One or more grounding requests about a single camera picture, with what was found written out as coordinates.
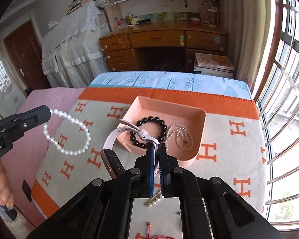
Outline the left hand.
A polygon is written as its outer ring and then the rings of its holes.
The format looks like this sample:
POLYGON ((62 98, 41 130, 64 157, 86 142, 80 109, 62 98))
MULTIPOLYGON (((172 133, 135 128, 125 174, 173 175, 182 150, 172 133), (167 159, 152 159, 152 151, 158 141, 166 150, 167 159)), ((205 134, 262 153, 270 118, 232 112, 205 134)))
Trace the left hand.
POLYGON ((7 172, 0 160, 0 205, 11 208, 14 205, 14 195, 10 187, 7 172))

